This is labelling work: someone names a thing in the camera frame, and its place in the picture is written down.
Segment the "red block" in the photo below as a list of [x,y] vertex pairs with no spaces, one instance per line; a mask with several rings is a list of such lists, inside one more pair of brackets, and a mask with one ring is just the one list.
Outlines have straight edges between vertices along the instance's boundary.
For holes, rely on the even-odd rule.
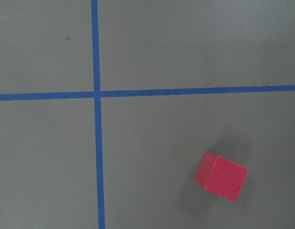
[[247,174],[247,168],[206,152],[194,180],[205,190],[236,202]]

